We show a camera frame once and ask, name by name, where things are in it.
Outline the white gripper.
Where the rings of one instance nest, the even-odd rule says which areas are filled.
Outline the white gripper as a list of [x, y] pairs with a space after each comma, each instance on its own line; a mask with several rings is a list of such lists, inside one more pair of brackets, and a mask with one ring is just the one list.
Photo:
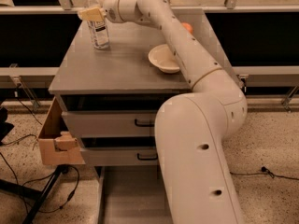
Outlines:
[[115, 23], [123, 23], [119, 11], [120, 0], [105, 0], [103, 10], [98, 6], [86, 7], [78, 12], [78, 17], [83, 21], [104, 21], [107, 14], [107, 19]]

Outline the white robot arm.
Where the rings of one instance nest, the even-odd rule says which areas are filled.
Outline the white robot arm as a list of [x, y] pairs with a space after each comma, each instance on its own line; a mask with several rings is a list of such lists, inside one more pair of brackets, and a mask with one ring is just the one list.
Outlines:
[[78, 15], [159, 29], [191, 88], [164, 102], [154, 124], [173, 223], [245, 224], [221, 145], [247, 115], [237, 78], [182, 25], [167, 0], [102, 0]]

